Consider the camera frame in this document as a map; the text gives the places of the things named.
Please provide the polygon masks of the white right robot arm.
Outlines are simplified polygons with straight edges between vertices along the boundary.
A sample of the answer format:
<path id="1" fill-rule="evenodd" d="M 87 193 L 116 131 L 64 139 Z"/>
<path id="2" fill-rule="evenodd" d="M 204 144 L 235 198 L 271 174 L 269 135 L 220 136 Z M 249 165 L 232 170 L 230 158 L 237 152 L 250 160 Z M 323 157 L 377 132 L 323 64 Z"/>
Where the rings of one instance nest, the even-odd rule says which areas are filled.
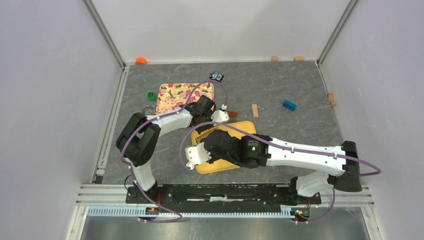
<path id="1" fill-rule="evenodd" d="M 289 166 L 313 170 L 306 176 L 293 177 L 289 199 L 302 204 L 316 193 L 335 189 L 362 191 L 359 164 L 351 160 L 349 142 L 341 146 L 312 146 L 283 141 L 260 134 L 241 138 L 221 129 L 213 130 L 201 143 L 185 148 L 186 167 L 225 160 L 241 168 Z"/>

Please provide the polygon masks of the yellow cutting mat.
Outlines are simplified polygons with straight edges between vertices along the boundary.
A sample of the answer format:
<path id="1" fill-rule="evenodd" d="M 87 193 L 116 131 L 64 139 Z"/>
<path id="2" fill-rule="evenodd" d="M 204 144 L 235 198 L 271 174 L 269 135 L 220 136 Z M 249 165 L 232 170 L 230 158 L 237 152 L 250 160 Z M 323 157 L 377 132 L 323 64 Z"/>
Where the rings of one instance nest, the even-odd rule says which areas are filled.
<path id="1" fill-rule="evenodd" d="M 229 124 L 232 127 L 235 127 L 237 129 L 240 129 L 246 133 L 249 134 L 256 134 L 256 128 L 254 126 L 254 124 L 251 121 L 239 121 L 239 122 L 235 122 L 235 123 L 230 123 Z M 227 131 L 229 133 L 230 136 L 232 137 L 236 137 L 238 139 L 241 139 L 243 136 L 245 136 L 244 133 L 240 133 L 238 131 L 232 130 L 228 127 L 225 126 L 215 126 L 212 127 L 211 129 L 219 129 L 219 130 L 223 130 L 223 131 Z M 196 130 L 191 133 L 191 143 L 193 145 L 198 145 L 203 139 L 201 139 L 200 141 L 196 141 L 196 137 L 199 135 L 200 133 L 198 133 Z M 227 170 L 232 170 L 232 169 L 237 169 L 240 168 L 239 166 L 232 164 L 226 160 L 223 159 L 218 159 L 216 161 L 214 161 L 213 163 L 208 163 L 208 162 L 204 162 L 202 164 L 198 164 L 195 166 L 195 170 L 200 173 L 200 174 L 210 174 L 210 173 L 216 173 L 216 172 L 221 172 L 221 171 L 227 171 Z"/>

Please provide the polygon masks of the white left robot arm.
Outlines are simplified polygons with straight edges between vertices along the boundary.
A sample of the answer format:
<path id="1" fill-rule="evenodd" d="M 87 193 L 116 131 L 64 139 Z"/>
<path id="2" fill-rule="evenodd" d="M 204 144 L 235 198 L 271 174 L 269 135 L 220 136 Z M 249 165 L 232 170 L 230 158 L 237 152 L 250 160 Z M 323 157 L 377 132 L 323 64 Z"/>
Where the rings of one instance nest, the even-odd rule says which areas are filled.
<path id="1" fill-rule="evenodd" d="M 153 176 L 150 159 L 153 156 L 159 137 L 178 129 L 194 128 L 201 123 L 229 120 L 227 105 L 217 108 L 215 102 L 202 95 L 198 101 L 177 106 L 174 110 L 158 115 L 134 113 L 116 140 L 120 160 L 127 165 L 135 185 L 139 188 L 138 197 L 145 204 L 153 203 L 157 181 Z"/>

